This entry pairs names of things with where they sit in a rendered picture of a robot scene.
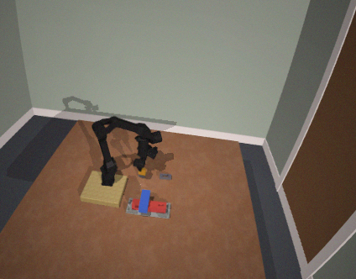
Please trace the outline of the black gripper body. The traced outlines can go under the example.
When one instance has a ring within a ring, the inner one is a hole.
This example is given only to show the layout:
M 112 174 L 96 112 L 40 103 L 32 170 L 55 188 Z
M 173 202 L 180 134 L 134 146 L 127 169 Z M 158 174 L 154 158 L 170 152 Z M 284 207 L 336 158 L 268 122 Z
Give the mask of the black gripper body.
M 147 156 L 145 156 L 145 152 L 147 152 L 149 147 L 152 148 L 151 145 L 149 145 L 147 148 L 139 148 L 139 147 L 137 147 L 137 150 L 138 150 L 137 156 L 139 156 L 140 158 L 139 159 L 135 159 L 135 161 L 133 163 L 133 166 L 139 167 L 139 168 L 144 168 L 144 165 L 145 165 L 144 158 L 147 157 Z

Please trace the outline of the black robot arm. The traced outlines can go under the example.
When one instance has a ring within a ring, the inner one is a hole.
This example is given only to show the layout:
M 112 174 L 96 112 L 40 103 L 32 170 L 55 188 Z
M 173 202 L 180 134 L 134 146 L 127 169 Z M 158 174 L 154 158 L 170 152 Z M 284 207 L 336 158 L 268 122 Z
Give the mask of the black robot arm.
M 109 125 L 104 127 L 104 124 Z M 148 126 L 143 123 L 133 123 L 117 117 L 105 118 L 96 121 L 92 125 L 92 128 L 98 139 L 104 157 L 103 165 L 100 167 L 100 171 L 102 173 L 102 186 L 112 187 L 115 173 L 118 171 L 117 162 L 113 157 L 111 157 L 106 141 L 107 134 L 111 133 L 116 127 L 135 132 L 137 136 L 134 138 L 138 142 L 139 148 L 147 148 L 149 146 L 149 142 L 151 144 L 162 142 L 160 131 L 151 133 Z M 158 151 L 156 146 L 153 148 L 149 147 L 147 152 L 145 152 L 145 156 L 148 156 L 151 159 L 154 159 L 157 154 Z

